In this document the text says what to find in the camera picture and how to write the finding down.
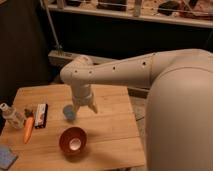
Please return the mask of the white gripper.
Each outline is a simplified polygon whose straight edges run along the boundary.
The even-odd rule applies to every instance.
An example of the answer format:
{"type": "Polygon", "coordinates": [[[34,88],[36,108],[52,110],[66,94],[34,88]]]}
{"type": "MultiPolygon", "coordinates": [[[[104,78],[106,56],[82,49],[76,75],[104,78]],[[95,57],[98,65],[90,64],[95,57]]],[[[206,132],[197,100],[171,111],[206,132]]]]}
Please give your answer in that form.
{"type": "Polygon", "coordinates": [[[75,84],[71,86],[73,105],[73,119],[76,119],[80,106],[88,105],[94,112],[98,113],[97,105],[93,102],[93,91],[90,84],[75,84]]]}

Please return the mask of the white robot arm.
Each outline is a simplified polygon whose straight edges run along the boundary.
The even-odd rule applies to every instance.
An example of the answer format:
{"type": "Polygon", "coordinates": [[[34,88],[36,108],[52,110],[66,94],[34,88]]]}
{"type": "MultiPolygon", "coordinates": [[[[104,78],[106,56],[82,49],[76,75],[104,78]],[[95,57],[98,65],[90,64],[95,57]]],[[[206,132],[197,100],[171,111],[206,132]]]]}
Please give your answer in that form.
{"type": "Polygon", "coordinates": [[[77,108],[94,106],[93,84],[146,88],[147,171],[213,171],[212,52],[162,51],[99,65],[80,55],[60,77],[77,108]]]}

